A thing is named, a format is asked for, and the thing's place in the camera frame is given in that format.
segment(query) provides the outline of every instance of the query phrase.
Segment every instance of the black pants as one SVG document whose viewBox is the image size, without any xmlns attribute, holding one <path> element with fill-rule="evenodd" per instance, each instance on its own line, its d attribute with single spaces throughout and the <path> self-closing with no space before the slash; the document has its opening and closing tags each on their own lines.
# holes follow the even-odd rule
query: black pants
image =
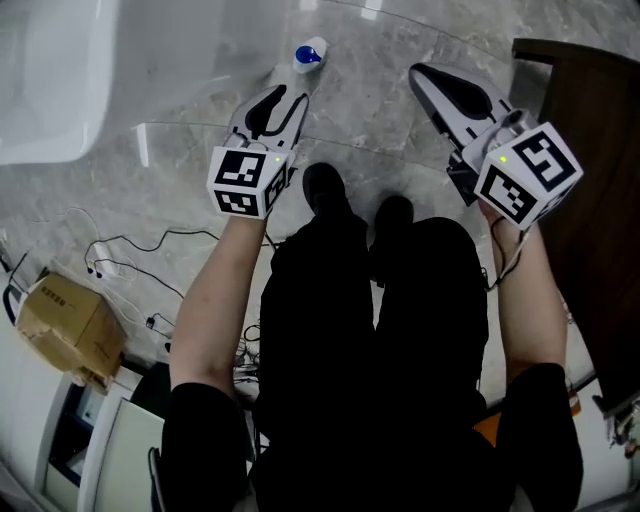
<svg viewBox="0 0 640 512">
<path fill-rule="evenodd" d="M 316 217 L 273 257 L 256 412 L 272 442 L 310 425 L 405 429 L 425 408 L 468 428 L 485 407 L 476 383 L 487 298 L 472 239 L 444 218 L 394 234 L 378 262 L 386 286 L 374 330 L 366 227 L 354 215 Z"/>
</svg>

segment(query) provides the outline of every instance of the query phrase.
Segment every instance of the foot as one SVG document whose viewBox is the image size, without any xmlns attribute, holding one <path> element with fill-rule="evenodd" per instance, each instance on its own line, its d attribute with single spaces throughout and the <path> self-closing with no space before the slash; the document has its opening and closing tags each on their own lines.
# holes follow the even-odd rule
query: foot
<svg viewBox="0 0 640 512">
<path fill-rule="evenodd" d="M 385 269 L 401 236 L 413 224 L 413 204 L 406 197 L 391 196 L 384 200 L 376 213 L 376 237 L 369 249 L 371 279 L 384 288 Z"/>
<path fill-rule="evenodd" d="M 351 213 L 344 183 L 333 166 L 321 162 L 307 167 L 302 178 L 302 190 L 317 216 Z"/>
</svg>

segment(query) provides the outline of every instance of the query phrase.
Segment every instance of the small bottle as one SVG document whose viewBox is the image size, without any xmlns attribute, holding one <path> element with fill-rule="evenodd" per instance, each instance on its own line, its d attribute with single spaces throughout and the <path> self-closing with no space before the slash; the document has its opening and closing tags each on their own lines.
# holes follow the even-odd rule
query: small bottle
<svg viewBox="0 0 640 512">
<path fill-rule="evenodd" d="M 327 54 L 327 42 L 321 37 L 312 37 L 296 50 L 293 69 L 304 75 L 324 64 Z"/>
</svg>

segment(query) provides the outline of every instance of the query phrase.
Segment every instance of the cable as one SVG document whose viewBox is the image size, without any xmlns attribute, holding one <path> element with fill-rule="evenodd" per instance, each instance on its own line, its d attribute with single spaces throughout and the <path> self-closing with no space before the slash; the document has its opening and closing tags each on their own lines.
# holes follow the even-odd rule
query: cable
<svg viewBox="0 0 640 512">
<path fill-rule="evenodd" d="M 87 257 L 89 256 L 89 251 L 91 250 L 91 248 L 95 244 L 98 244 L 98 243 L 105 243 L 106 244 L 106 243 L 109 243 L 109 242 L 114 242 L 116 240 L 124 240 L 125 242 L 131 244 L 133 247 L 135 247 L 139 251 L 146 252 L 146 253 L 152 253 L 152 252 L 155 252 L 158 249 L 160 249 L 160 247 L 162 247 L 162 244 L 164 243 L 165 239 L 170 234 L 171 235 L 200 235 L 200 234 L 202 234 L 202 235 L 208 235 L 208 236 L 210 236 L 211 238 L 213 238 L 216 241 L 220 241 L 220 237 L 214 235 L 213 233 L 210 233 L 209 231 L 207 231 L 205 229 L 197 229 L 197 230 L 194 230 L 194 231 L 177 231 L 175 229 L 167 229 L 163 233 L 162 238 L 160 238 L 160 241 L 154 247 L 151 247 L 149 249 L 139 246 L 138 244 L 133 242 L 131 239 L 129 239 L 125 235 L 118 235 L 118 236 L 113 236 L 113 237 L 104 238 L 104 239 L 100 239 L 100 237 L 98 236 L 98 240 L 94 240 L 87 247 L 87 250 L 84 253 L 84 260 L 85 260 L 85 262 L 88 261 Z M 271 247 L 275 251 L 278 248 L 278 246 L 280 245 L 280 242 L 274 242 L 266 231 L 265 231 L 265 238 L 267 239 L 268 243 L 262 244 L 261 247 Z"/>
<path fill-rule="evenodd" d="M 520 255 L 522 253 L 522 248 L 524 247 L 525 242 L 529 238 L 529 233 L 531 230 L 531 226 L 529 226 L 526 230 L 520 232 L 519 239 L 518 239 L 518 247 L 516 248 L 516 251 L 511 257 L 511 260 L 509 261 L 509 263 L 505 264 L 505 261 L 507 259 L 506 253 L 502 248 L 502 245 L 498 241 L 498 238 L 496 237 L 496 234 L 495 234 L 495 227 L 498 225 L 499 222 L 502 222 L 503 220 L 506 220 L 506 219 L 504 217 L 499 217 L 498 219 L 493 221 L 493 223 L 491 224 L 491 228 L 489 229 L 489 231 L 491 232 L 491 238 L 493 238 L 496 245 L 498 246 L 498 250 L 500 251 L 500 261 L 502 262 L 502 269 L 498 273 L 498 276 L 496 277 L 495 282 L 491 286 L 489 286 L 489 280 L 487 278 L 486 269 L 485 269 L 484 277 L 485 277 L 486 292 L 490 292 L 494 288 L 496 288 L 496 286 L 502 283 L 502 281 L 504 281 L 505 278 L 511 272 L 513 272 L 515 268 L 518 266 L 518 263 L 520 263 Z"/>
<path fill-rule="evenodd" d="M 271 240 L 271 237 L 269 236 L 269 233 L 267 233 L 266 229 L 264 231 L 264 237 L 267 239 L 267 242 L 269 242 L 269 245 L 273 249 L 273 252 L 276 252 L 278 250 L 279 244 L 276 244 L 273 240 Z"/>
<path fill-rule="evenodd" d="M 153 327 L 148 327 L 149 330 L 157 332 L 158 334 L 160 334 L 161 336 L 164 336 L 165 338 L 167 338 L 168 340 L 171 339 L 171 336 L 169 336 L 168 334 L 165 334 L 163 332 L 160 332 L 158 329 L 154 329 Z"/>
<path fill-rule="evenodd" d="M 142 252 L 147 252 L 147 253 L 156 252 L 158 249 L 160 249 L 160 247 L 164 243 L 165 238 L 167 238 L 167 236 L 170 235 L 170 234 L 173 234 L 173 235 L 199 235 L 199 234 L 203 234 L 203 235 L 210 236 L 211 238 L 213 238 L 216 241 L 220 241 L 219 237 L 217 237 L 213 233 L 209 233 L 208 231 L 206 231 L 204 229 L 198 229 L 196 231 L 176 231 L 174 229 L 167 229 L 164 232 L 164 234 L 162 235 L 162 238 L 160 239 L 160 241 L 157 243 L 157 245 L 155 247 L 152 247 L 151 249 L 145 249 L 144 247 L 140 247 L 138 244 L 136 244 L 135 242 L 131 241 L 125 235 L 118 235 L 118 236 L 113 236 L 111 238 L 105 238 L 105 239 L 95 240 L 95 241 L 91 242 L 89 244 L 89 247 L 87 247 L 87 250 L 84 253 L 84 259 L 85 259 L 85 261 L 87 261 L 87 256 L 89 255 L 89 251 L 91 250 L 91 248 L 95 244 L 98 244 L 98 243 L 106 244 L 108 242 L 113 242 L 115 240 L 124 240 L 125 242 L 128 242 L 133 247 L 135 247 L 136 249 L 138 249 L 139 251 L 142 251 Z"/>
<path fill-rule="evenodd" d="M 98 224 L 96 223 L 96 220 L 91 216 L 91 214 L 85 210 L 84 208 L 79 208 L 77 206 L 70 206 L 69 208 L 67 208 L 67 211 L 64 213 L 54 213 L 54 217 L 66 217 L 70 211 L 74 211 L 74 212 L 82 212 L 84 213 L 89 220 L 91 220 L 91 223 L 93 224 L 93 227 L 96 230 L 96 236 L 98 238 L 100 238 L 100 230 L 98 229 Z M 49 224 L 51 223 L 51 219 L 49 220 L 30 220 L 30 219 L 25 219 L 26 222 L 29 222 L 30 224 Z"/>
<path fill-rule="evenodd" d="M 172 327 L 175 327 L 175 324 L 171 323 L 169 320 L 167 320 L 165 317 L 163 317 L 160 313 L 154 313 L 153 316 L 151 318 L 162 318 L 165 322 L 167 322 L 169 325 L 171 325 Z"/>
<path fill-rule="evenodd" d="M 20 258 L 20 261 L 18 261 L 18 264 L 17 264 L 15 267 L 13 267 L 13 270 L 11 271 L 11 274 L 9 275 L 9 283 L 11 283 L 11 281 L 13 281 L 14 283 L 16 283 L 16 286 L 17 286 L 18 288 L 20 288 L 20 291 L 21 291 L 22 293 L 25 293 L 25 290 L 24 290 L 24 288 L 22 288 L 22 286 L 20 286 L 20 283 L 18 283 L 18 281 L 16 281 L 16 279 L 15 279 L 15 275 L 16 275 L 16 271 L 20 268 L 20 265 L 22 265 L 22 262 L 23 262 L 23 261 L 24 261 L 24 259 L 27 257 L 27 254 L 29 254 L 29 251 L 25 252 L 25 253 L 22 255 L 22 258 Z"/>
<path fill-rule="evenodd" d="M 258 330 L 260 330 L 260 324 L 250 325 L 249 327 L 247 327 L 244 330 L 244 332 L 242 333 L 242 339 L 244 341 L 248 341 L 249 343 L 251 343 L 253 341 L 260 341 L 260 335 L 258 335 L 257 338 L 252 338 L 252 339 L 247 338 L 247 332 L 249 332 L 249 329 L 258 329 Z"/>
<path fill-rule="evenodd" d="M 168 288 L 169 290 L 173 291 L 174 293 L 176 293 L 181 299 L 184 300 L 184 295 L 182 293 L 180 293 L 178 290 L 176 290 L 173 286 L 168 285 L 167 283 L 165 283 L 162 279 L 160 279 L 159 277 L 157 277 L 156 275 L 152 274 L 151 272 L 147 272 L 146 270 L 142 270 L 141 268 L 138 267 L 134 267 L 133 265 L 129 265 L 128 263 L 124 263 L 122 261 L 115 261 L 112 260 L 111 258 L 101 258 L 99 260 L 94 260 L 93 265 L 96 268 L 96 277 L 98 279 L 102 278 L 102 273 L 98 272 L 97 270 L 97 264 L 98 263 L 102 263 L 103 261 L 109 261 L 111 263 L 114 263 L 116 265 L 124 265 L 125 267 L 129 267 L 129 268 L 133 268 L 135 270 L 137 270 L 138 272 L 141 272 L 142 274 L 149 276 L 153 279 L 155 279 L 158 283 L 160 283 L 162 286 L 164 286 L 165 288 Z M 93 274 L 93 269 L 91 267 L 89 267 L 87 265 L 87 270 L 89 272 L 89 274 Z"/>
</svg>

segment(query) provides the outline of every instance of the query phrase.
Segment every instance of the gray marble tile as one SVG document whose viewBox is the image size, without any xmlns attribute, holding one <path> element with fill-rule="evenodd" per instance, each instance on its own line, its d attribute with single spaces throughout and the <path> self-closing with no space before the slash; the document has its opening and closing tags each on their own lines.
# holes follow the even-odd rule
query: gray marble tile
<svg viewBox="0 0 640 512">
<path fill-rule="evenodd" d="M 450 64 L 483 75 L 508 96 L 512 81 L 511 66 L 459 39 L 441 34 L 432 62 Z M 413 121 L 403 156 L 410 162 L 445 170 L 453 148 L 437 132 L 418 101 L 413 98 L 412 102 Z"/>
<path fill-rule="evenodd" d="M 640 5 L 634 0 L 569 0 L 604 40 L 603 48 L 640 60 Z"/>
<path fill-rule="evenodd" d="M 156 351 L 164 351 L 165 340 L 144 327 L 146 316 L 160 312 L 175 318 L 179 297 L 126 267 L 120 277 L 97 280 L 86 271 L 84 253 L 99 236 L 124 234 L 142 247 L 153 247 L 170 227 L 204 228 L 219 235 L 226 218 L 216 215 L 204 185 L 210 153 L 222 142 L 224 130 L 149 124 L 146 133 L 146 156 L 137 132 L 130 131 L 78 162 L 0 167 L 0 226 L 7 232 L 13 261 L 30 249 L 20 269 L 26 282 L 47 266 L 100 291 L 115 304 L 130 338 L 127 350 L 153 360 Z M 123 241 L 109 246 L 116 260 L 152 272 L 184 293 L 213 242 L 205 235 L 169 236 L 152 254 Z"/>
<path fill-rule="evenodd" d="M 384 12 L 442 30 L 505 61 L 510 57 L 514 37 L 602 45 L 593 28 L 564 0 L 353 0 L 352 3 L 379 5 Z"/>
<path fill-rule="evenodd" d="M 295 95 L 307 92 L 311 106 L 303 134 L 373 151 L 399 155 L 412 115 L 407 70 L 428 60 L 435 30 L 401 18 L 333 2 L 292 2 L 285 22 L 282 62 L 272 75 L 246 92 L 203 98 L 157 120 L 226 125 L 235 109 L 264 85 L 286 84 Z M 321 35 L 329 47 L 326 65 L 316 74 L 299 76 L 290 67 L 295 48 Z M 273 121 L 286 109 L 279 107 Z"/>
<path fill-rule="evenodd" d="M 403 194 L 415 206 L 416 220 L 444 216 L 457 220 L 473 237 L 483 220 L 475 208 L 465 207 L 448 176 L 428 167 L 367 150 L 313 139 L 304 139 L 291 186 L 278 199 L 269 219 L 270 232 L 285 238 L 312 218 L 302 193 L 304 169 L 316 162 L 335 166 L 345 181 L 353 211 L 370 226 L 378 206 L 390 194 Z"/>
</svg>

